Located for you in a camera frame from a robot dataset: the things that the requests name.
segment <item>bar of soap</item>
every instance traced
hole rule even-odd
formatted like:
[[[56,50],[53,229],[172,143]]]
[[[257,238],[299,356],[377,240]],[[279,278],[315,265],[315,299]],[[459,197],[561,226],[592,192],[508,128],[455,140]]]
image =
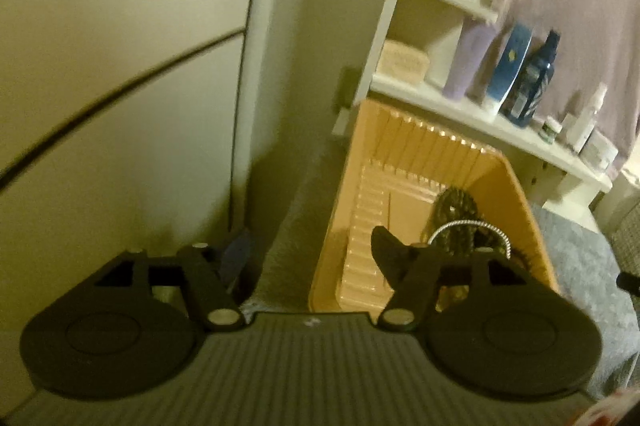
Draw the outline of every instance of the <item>bar of soap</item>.
[[[423,51],[399,41],[386,40],[376,71],[415,86],[424,80],[429,64],[429,56]]]

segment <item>white bottle cap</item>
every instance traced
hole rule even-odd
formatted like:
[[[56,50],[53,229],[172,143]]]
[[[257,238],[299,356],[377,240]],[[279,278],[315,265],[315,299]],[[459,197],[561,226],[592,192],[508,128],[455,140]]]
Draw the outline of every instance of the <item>white bottle cap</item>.
[[[551,128],[555,133],[560,133],[562,131],[562,125],[556,119],[549,116],[545,120],[545,124]]]
[[[607,85],[601,82],[598,85],[598,89],[596,93],[591,97],[591,106],[596,110],[600,110],[602,108],[602,104],[604,103],[604,96],[607,94]]]
[[[493,97],[489,97],[488,95],[485,95],[484,99],[482,99],[482,109],[491,115],[498,115],[500,106],[502,106],[501,101],[498,101]]]

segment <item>dark blue bottle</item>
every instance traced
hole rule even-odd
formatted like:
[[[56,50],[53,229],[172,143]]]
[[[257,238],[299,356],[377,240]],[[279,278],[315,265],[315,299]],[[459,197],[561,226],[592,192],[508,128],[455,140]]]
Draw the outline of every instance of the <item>dark blue bottle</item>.
[[[540,98],[554,75],[554,60],[558,51],[560,34],[552,30],[545,44],[527,57],[504,105],[507,119],[521,128],[526,127],[538,107]]]

